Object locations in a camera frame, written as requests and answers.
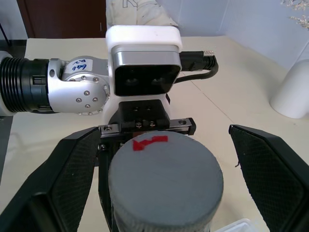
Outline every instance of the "red tape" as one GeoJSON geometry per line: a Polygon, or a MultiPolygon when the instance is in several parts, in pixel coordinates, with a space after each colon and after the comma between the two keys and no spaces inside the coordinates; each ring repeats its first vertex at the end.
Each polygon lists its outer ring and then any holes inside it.
{"type": "Polygon", "coordinates": [[[168,141],[169,141],[169,137],[166,136],[166,135],[154,136],[154,137],[151,138],[151,140],[145,139],[145,140],[140,141],[140,142],[133,140],[133,151],[142,151],[149,144],[153,144],[153,143],[157,143],[157,142],[168,142],[168,141]]]}

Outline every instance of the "white sticker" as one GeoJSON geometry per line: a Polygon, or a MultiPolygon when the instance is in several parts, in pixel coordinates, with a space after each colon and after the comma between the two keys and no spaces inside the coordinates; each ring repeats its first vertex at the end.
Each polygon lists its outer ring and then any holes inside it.
{"type": "Polygon", "coordinates": [[[92,71],[92,62],[91,59],[76,59],[66,66],[64,73],[92,71]]]}

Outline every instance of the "gray cylinder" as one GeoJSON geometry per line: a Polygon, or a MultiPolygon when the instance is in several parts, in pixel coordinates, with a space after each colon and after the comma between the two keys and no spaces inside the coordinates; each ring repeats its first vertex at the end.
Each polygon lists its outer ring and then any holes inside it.
{"type": "Polygon", "coordinates": [[[208,232],[223,193],[214,155],[192,138],[155,131],[128,141],[109,171],[114,216],[120,232],[208,232]],[[133,150],[133,140],[167,142],[133,150]]]}

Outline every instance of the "white cylinder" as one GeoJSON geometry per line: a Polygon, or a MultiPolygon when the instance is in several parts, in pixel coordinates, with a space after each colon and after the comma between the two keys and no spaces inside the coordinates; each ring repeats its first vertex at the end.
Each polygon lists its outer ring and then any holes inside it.
{"type": "Polygon", "coordinates": [[[309,59],[296,63],[270,101],[278,113],[302,118],[309,113],[309,59]]]}

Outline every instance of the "white table surface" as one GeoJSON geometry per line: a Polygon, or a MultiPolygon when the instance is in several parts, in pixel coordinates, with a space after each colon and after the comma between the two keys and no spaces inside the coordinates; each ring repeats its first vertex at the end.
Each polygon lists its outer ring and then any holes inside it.
{"type": "MultiPolygon", "coordinates": [[[[187,51],[214,50],[220,65],[213,78],[176,84],[169,93],[172,118],[195,120],[194,138],[216,156],[223,170],[224,195],[212,231],[242,218],[250,219],[258,231],[269,231],[248,193],[240,167],[235,168],[238,160],[228,128],[230,124],[240,124],[278,135],[309,163],[309,119],[284,117],[268,103],[287,71],[225,36],[185,37],[183,45],[187,51]]],[[[105,40],[28,39],[25,57],[70,60],[82,55],[107,58],[105,40]]],[[[100,124],[101,115],[17,114],[0,185],[0,212],[27,176],[48,158],[59,140],[100,124]]],[[[97,189],[96,168],[79,232],[108,231],[97,189]]]]}

